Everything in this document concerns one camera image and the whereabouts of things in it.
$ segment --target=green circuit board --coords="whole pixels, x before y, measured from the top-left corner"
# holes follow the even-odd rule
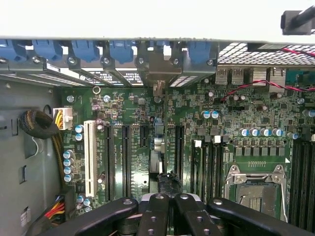
[[[105,122],[105,131],[97,132],[97,174],[113,175],[112,184],[98,184],[93,208],[122,196],[140,201],[144,194],[154,191],[149,162],[156,136],[152,119],[158,118],[165,127],[166,170],[178,173],[182,192],[198,194],[203,201],[223,196],[285,220],[293,147],[293,140],[287,134],[299,133],[297,127],[314,123],[302,115],[303,110],[314,106],[314,101],[310,95],[303,95],[305,103],[299,105],[297,99],[302,94],[295,91],[286,91],[282,98],[271,99],[268,92],[246,88],[236,93],[244,95],[245,100],[221,102],[220,98],[233,88],[202,84],[169,88],[160,103],[154,102],[150,88],[101,88],[97,95],[92,88],[63,88],[63,106],[72,107],[74,127],[97,118]],[[74,97],[74,102],[67,101],[69,95]],[[103,101],[105,95],[110,96],[110,102]],[[93,105],[99,105],[97,112],[92,110]],[[261,105],[267,106],[267,111],[258,111]],[[219,117],[205,119],[203,111],[217,111]],[[251,128],[259,131],[278,128],[283,134],[281,137],[240,135],[240,129]],[[64,150],[72,149],[76,154],[74,179],[68,183],[71,185],[83,183],[85,174],[83,144],[75,141],[75,134],[74,130],[64,132]],[[108,135],[112,135],[112,147],[107,152]],[[221,137],[220,143],[214,144],[215,136]],[[249,179],[230,184],[226,178],[233,165],[242,174],[270,177],[280,165],[285,181]]]

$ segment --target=black pcie slot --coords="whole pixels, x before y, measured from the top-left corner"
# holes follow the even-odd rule
[[[208,199],[222,197],[223,147],[209,143]]]
[[[175,127],[175,173],[183,184],[184,168],[184,126],[176,125]]]
[[[131,127],[123,125],[123,196],[131,197]]]
[[[104,128],[105,149],[105,200],[112,201],[115,198],[115,158],[114,158],[114,129],[107,125]]]
[[[148,146],[148,135],[149,135],[149,126],[141,125],[140,126],[140,147],[141,148]]]

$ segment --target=wire bundle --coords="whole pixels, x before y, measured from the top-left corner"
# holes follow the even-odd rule
[[[231,92],[228,92],[227,95],[224,96],[221,99],[221,101],[225,101],[227,99],[227,97],[229,97],[230,95],[232,95],[236,91],[238,91],[240,89],[244,89],[244,88],[249,87],[249,86],[252,86],[253,84],[256,84],[256,83],[265,83],[265,84],[268,84],[268,85],[271,85],[271,86],[275,86],[277,88],[287,89],[287,90],[294,90],[294,91],[298,91],[298,92],[314,92],[315,91],[315,88],[295,88],[295,87],[292,87],[292,86],[281,86],[281,85],[278,85],[276,83],[269,82],[267,80],[254,80],[253,82],[251,82],[249,84],[241,85],[241,86],[237,87],[236,89],[232,90]]]

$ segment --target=perforated metal panel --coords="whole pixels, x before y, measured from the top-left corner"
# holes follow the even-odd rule
[[[295,51],[315,52],[315,46],[293,45],[286,48]],[[248,52],[247,43],[231,43],[224,48],[218,59],[219,64],[237,65],[315,65],[315,58],[304,54],[288,52]]]

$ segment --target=motherboard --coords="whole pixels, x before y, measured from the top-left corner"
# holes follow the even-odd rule
[[[206,79],[166,88],[162,99],[151,88],[63,88],[73,115],[64,173],[77,215],[123,196],[141,201],[158,192],[158,175],[174,173],[183,193],[225,197],[287,222],[298,206],[293,146],[314,125],[314,98],[266,85],[227,95],[236,88]]]

